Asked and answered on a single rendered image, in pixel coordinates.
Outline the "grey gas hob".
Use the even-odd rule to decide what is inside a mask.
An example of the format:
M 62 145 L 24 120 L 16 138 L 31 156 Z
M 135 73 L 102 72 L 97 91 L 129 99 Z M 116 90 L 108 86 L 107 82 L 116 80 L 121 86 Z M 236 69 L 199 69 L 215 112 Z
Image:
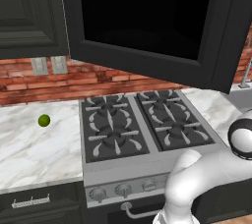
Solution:
M 225 144 L 180 91 L 161 90 L 85 98 L 79 103 L 88 207 L 160 195 L 174 161 L 186 149 L 202 154 Z M 143 190 L 153 179 L 157 188 Z M 132 193 L 115 188 L 128 184 Z M 106 190 L 98 203 L 93 189 Z

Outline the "dark drawer front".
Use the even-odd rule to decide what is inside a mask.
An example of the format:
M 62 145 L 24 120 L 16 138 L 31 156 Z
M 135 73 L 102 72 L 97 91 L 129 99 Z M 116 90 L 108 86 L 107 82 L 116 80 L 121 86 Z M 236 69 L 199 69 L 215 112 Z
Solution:
M 0 224 L 88 224 L 83 183 L 0 195 Z

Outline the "green lime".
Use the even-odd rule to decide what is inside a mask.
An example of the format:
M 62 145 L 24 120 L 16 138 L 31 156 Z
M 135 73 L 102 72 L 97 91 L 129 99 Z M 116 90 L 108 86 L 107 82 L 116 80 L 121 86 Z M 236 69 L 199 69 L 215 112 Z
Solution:
M 47 127 L 50 124 L 50 117 L 47 114 L 43 114 L 38 118 L 38 124 L 41 127 Z

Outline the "black oven door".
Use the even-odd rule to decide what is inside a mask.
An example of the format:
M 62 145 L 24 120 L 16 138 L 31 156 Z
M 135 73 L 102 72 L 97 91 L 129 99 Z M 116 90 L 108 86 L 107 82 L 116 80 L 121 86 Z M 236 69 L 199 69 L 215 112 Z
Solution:
M 163 206 L 164 196 L 157 195 L 91 207 L 88 224 L 153 224 Z

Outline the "grey sink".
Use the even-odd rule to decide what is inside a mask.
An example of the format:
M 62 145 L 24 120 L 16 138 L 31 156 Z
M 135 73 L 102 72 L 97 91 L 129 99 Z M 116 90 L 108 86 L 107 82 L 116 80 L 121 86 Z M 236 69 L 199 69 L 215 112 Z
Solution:
M 245 87 L 234 84 L 231 87 L 230 93 L 223 96 L 240 112 L 252 109 L 252 83 L 246 84 Z

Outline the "grey sink tap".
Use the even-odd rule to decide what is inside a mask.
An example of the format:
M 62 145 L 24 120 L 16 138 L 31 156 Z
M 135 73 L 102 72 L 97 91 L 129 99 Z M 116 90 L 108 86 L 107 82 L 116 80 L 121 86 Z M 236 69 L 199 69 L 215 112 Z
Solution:
M 246 81 L 247 81 L 248 74 L 249 74 L 251 66 L 252 66 L 252 57 L 249 60 L 249 63 L 247 65 L 246 72 L 245 72 L 245 74 L 243 76 L 242 82 L 239 84 L 240 88 L 249 88 L 250 87 L 250 85 L 247 84 Z

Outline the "grey wall socket plate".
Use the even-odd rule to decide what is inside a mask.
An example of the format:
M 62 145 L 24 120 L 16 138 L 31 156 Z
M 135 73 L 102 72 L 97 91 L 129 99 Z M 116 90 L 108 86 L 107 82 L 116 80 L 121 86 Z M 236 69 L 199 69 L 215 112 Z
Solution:
M 67 74 L 67 61 L 65 56 L 51 57 L 52 70 L 54 75 Z
M 35 76 L 44 76 L 48 74 L 47 62 L 45 57 L 35 57 L 31 59 L 31 66 Z

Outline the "grey hob knob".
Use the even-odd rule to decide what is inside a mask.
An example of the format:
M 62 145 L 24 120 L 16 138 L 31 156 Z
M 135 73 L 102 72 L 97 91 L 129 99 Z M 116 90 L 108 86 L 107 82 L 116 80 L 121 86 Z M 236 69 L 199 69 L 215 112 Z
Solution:
M 153 179 L 149 179 L 149 180 L 145 181 L 143 184 L 143 190 L 145 192 L 153 191 L 156 188 L 157 188 L 157 182 Z
M 128 184 L 120 184 L 115 188 L 115 192 L 119 196 L 123 196 L 124 198 L 126 198 L 129 194 L 132 193 L 132 188 Z
M 106 190 L 101 188 L 93 189 L 90 192 L 90 197 L 98 203 L 102 203 L 102 201 L 106 199 Z

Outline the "dark wall cupboard door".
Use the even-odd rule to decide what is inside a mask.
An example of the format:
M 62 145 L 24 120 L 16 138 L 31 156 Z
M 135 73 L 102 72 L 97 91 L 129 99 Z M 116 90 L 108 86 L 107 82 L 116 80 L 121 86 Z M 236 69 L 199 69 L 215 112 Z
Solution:
M 67 54 L 62 0 L 0 0 L 0 59 Z

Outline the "black microwave oven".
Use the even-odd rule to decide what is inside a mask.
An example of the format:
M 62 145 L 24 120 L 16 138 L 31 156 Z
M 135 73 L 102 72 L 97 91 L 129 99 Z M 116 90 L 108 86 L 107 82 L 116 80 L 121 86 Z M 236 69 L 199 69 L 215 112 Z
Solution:
M 252 0 L 63 0 L 70 56 L 229 92 Z

